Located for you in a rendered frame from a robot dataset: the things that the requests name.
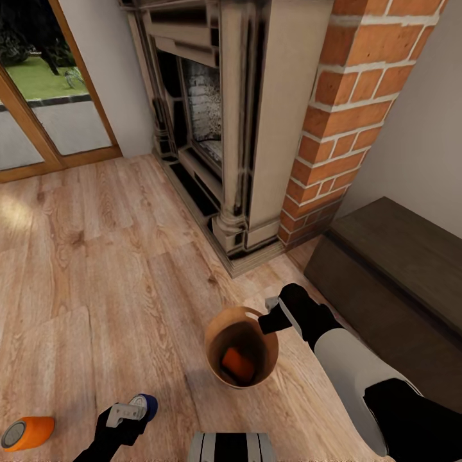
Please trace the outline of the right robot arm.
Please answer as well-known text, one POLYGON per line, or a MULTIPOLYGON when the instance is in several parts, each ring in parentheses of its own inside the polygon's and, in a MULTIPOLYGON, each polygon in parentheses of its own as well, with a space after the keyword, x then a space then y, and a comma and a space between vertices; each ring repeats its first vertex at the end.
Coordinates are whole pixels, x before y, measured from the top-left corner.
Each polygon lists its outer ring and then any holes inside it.
POLYGON ((462 462, 462 414, 427 398, 369 351, 298 284, 265 298, 262 334, 294 327, 309 343, 352 423, 379 456, 396 462, 462 462))

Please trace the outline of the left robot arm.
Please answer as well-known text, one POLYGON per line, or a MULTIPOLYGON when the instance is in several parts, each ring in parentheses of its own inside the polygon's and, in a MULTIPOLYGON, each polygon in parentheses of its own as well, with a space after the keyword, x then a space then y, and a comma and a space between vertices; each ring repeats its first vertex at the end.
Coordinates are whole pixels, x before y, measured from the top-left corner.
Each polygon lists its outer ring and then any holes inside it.
POLYGON ((151 408, 129 404, 113 404, 101 413, 94 442, 73 462, 109 462, 120 445, 132 446, 147 426, 151 408))

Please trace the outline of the trash can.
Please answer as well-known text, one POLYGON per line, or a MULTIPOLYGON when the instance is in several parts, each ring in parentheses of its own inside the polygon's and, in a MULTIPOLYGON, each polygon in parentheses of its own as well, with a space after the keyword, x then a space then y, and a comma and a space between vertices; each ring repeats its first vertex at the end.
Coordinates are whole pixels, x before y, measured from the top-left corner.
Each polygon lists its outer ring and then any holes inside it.
POLYGON ((246 315, 264 316, 250 307, 231 307, 218 314, 205 336, 205 355, 211 370, 224 383, 235 389, 245 389, 263 383, 273 372, 279 357, 277 332, 262 334, 259 322, 246 315), (255 372, 249 384, 242 382, 223 367, 220 359, 226 347, 231 347, 249 358, 255 372))

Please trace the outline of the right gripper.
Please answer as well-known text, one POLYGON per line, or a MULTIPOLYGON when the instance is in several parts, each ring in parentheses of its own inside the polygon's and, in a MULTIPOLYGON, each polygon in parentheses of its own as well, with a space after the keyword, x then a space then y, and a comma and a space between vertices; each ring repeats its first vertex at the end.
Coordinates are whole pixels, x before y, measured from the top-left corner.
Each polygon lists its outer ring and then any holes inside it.
POLYGON ((277 330, 282 330, 285 328, 292 327, 292 323, 286 323, 281 320, 279 320, 276 317, 275 310, 270 312, 267 315, 260 316, 257 321, 259 322, 259 325, 262 330, 262 334, 269 334, 276 332, 277 330))

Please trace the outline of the can of soda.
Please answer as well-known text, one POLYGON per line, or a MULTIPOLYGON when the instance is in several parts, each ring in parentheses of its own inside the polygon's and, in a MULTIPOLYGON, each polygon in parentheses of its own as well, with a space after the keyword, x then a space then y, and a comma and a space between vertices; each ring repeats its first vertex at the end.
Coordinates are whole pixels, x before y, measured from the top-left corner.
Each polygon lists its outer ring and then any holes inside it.
POLYGON ((46 442, 54 428, 50 416, 25 416, 7 428, 0 444, 8 452, 32 449, 46 442))
POLYGON ((245 358, 237 350, 231 348, 231 346, 226 346, 220 362, 223 367, 226 367, 228 371, 233 373, 242 382, 249 384, 252 381, 255 372, 254 363, 249 358, 245 358))
POLYGON ((135 396, 129 405, 135 406, 143 406, 148 411, 151 408, 150 416, 148 419, 154 416, 155 411, 158 408, 157 400, 154 397, 146 396, 146 395, 137 395, 135 396))

